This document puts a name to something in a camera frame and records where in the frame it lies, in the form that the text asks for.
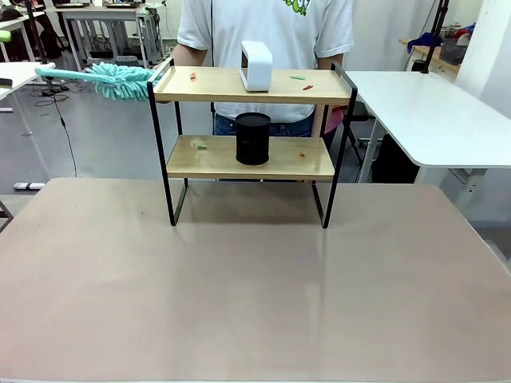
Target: white t-shirt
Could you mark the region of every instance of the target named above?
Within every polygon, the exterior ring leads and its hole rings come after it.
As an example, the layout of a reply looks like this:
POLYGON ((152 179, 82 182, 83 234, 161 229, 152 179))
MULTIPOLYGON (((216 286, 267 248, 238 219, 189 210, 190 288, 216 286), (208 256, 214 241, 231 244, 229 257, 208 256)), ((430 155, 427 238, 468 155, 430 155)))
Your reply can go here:
MULTIPOLYGON (((315 69, 316 57, 346 53, 353 46, 352 9, 352 0, 184 0, 177 41, 209 50, 213 30, 215 66, 237 68, 241 42, 249 40, 266 44, 276 69, 315 69)), ((313 105, 217 103, 215 107, 231 119, 259 112, 282 123, 303 120, 314 110, 313 105)))

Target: green graphic on shirt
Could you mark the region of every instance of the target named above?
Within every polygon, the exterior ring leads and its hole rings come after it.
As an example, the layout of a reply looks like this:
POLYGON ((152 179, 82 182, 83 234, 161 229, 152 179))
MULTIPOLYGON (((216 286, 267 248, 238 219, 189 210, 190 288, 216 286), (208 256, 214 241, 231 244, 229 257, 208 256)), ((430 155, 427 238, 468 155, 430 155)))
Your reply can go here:
POLYGON ((288 6, 292 6, 297 14, 307 16, 307 7, 311 0, 283 0, 288 6))

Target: black cylindrical container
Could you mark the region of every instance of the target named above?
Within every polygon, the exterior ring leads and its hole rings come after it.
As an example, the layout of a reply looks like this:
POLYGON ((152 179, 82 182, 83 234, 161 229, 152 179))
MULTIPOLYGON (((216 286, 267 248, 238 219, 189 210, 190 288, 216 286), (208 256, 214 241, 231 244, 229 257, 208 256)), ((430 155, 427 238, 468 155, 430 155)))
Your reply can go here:
POLYGON ((244 113, 236 118, 236 159, 243 165, 262 165, 270 159, 270 117, 244 113))

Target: brown table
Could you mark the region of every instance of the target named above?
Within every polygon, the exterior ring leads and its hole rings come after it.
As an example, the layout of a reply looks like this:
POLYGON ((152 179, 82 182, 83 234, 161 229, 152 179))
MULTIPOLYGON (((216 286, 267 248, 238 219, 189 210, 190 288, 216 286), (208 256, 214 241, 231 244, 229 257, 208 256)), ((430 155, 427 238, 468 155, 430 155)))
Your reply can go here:
POLYGON ((511 279, 438 189, 339 185, 323 230, 310 185, 191 183, 177 227, 162 187, 52 180, 4 230, 0 377, 511 378, 511 279))
MULTIPOLYGON (((408 46, 408 43, 410 42, 410 39, 409 38, 402 38, 399 40, 399 42, 401 44, 403 44, 404 46, 408 46)), ((448 62, 445 62, 443 61, 441 58, 440 58, 440 50, 441 50, 441 47, 437 47, 435 50, 434 50, 434 54, 433 54, 433 58, 432 58, 432 62, 437 64, 440 68, 448 71, 448 72, 451 72, 455 75, 458 75, 458 73, 460 72, 460 69, 461 69, 461 65, 451 65, 449 64, 448 62)), ((415 52, 419 52, 421 53, 423 56, 427 56, 428 53, 430 52, 430 47, 429 46, 424 46, 424 45, 416 45, 414 47, 414 51, 415 52)))

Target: lower shelf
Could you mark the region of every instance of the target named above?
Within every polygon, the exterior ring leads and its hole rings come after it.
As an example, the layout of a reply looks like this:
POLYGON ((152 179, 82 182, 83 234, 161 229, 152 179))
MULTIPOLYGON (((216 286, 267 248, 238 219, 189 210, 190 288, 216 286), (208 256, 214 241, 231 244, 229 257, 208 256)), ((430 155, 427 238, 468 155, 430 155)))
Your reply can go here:
POLYGON ((322 138, 270 137, 270 160, 247 166, 233 136, 179 136, 167 164, 169 178, 330 181, 334 172, 322 138))

